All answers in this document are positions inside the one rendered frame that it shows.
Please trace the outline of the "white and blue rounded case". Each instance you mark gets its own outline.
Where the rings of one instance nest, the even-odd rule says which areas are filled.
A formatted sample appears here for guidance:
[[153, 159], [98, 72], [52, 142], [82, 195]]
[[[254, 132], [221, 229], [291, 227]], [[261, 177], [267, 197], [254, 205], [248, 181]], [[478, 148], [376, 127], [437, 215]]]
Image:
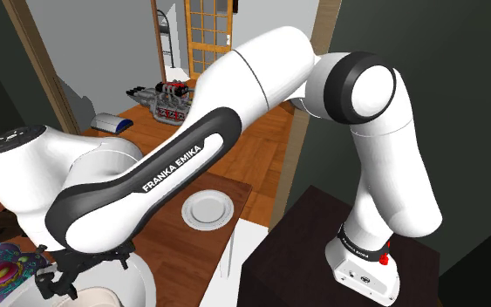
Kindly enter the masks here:
[[92, 118], [91, 122], [91, 128], [112, 134], [120, 134], [132, 125], [132, 120], [110, 113], [98, 113]]

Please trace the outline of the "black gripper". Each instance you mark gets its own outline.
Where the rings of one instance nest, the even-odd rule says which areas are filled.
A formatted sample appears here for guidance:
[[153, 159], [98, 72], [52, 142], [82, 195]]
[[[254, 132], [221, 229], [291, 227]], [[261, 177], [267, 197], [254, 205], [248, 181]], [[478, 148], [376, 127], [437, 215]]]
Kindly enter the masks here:
[[[51, 256], [56, 261], [56, 266], [45, 265], [37, 270], [35, 283], [44, 299], [52, 298], [54, 295], [67, 295], [70, 299], [76, 300], [78, 292], [73, 286], [79, 273], [85, 272], [104, 261], [121, 261], [124, 269], [127, 269], [126, 260], [130, 254], [136, 250], [132, 241], [120, 244], [117, 248], [106, 252], [86, 254], [71, 249], [62, 249], [51, 252]], [[61, 276], [56, 282], [53, 278], [58, 272]]]

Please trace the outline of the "wooden table with white sides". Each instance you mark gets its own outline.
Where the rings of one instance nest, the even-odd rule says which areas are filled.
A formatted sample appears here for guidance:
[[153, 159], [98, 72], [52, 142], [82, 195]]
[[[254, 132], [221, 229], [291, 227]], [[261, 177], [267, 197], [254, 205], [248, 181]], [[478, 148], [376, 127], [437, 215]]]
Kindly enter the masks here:
[[[135, 237], [137, 254], [153, 272], [157, 304], [147, 307], [236, 307], [244, 261], [268, 234], [275, 185], [263, 175], [241, 182], [205, 173], [164, 206]], [[181, 206], [192, 194], [215, 189], [235, 204], [221, 229], [191, 229]]]

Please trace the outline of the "wooden door with glass panes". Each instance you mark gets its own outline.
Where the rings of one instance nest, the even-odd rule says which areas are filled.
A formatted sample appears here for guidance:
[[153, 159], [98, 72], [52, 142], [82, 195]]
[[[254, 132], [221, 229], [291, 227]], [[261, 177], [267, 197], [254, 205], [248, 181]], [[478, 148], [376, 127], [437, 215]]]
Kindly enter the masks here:
[[232, 49], [234, 0], [184, 0], [188, 69], [198, 79]]

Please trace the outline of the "white round plate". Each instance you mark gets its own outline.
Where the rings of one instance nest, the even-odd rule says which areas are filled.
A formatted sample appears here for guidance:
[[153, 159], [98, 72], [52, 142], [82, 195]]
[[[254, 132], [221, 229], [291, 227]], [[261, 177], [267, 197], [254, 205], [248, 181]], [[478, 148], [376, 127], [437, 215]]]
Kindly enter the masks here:
[[192, 229], [213, 231], [224, 227], [234, 214], [234, 203], [221, 191], [206, 189], [189, 196], [181, 208], [183, 221]]

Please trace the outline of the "dark robot stand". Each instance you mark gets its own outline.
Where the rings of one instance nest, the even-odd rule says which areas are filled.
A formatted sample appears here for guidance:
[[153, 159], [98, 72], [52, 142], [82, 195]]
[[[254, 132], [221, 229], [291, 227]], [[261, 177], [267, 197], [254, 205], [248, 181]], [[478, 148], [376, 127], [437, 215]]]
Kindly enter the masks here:
[[[309, 187], [242, 265], [237, 307], [383, 307], [338, 283], [324, 255], [350, 205]], [[440, 254], [391, 238], [399, 277], [392, 307], [439, 307]]]

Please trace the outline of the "large white rounded container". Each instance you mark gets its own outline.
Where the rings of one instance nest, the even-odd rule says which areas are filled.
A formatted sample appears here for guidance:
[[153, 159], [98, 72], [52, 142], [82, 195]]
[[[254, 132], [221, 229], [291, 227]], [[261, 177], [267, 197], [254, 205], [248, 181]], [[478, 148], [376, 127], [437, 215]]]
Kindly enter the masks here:
[[127, 268], [115, 260], [82, 272], [73, 282], [78, 298], [42, 297], [31, 276], [13, 290], [0, 307], [156, 307], [156, 286], [148, 265], [132, 253]]

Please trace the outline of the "grey and red engine model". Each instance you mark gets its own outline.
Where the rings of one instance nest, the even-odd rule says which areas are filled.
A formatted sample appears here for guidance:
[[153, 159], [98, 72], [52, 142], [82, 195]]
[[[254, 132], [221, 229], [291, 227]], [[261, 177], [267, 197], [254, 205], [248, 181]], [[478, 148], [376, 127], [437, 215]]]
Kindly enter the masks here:
[[193, 92], [194, 88], [174, 79], [171, 82], [159, 82], [155, 87], [136, 86], [127, 90], [126, 95], [148, 108], [157, 121], [180, 126], [190, 111]]

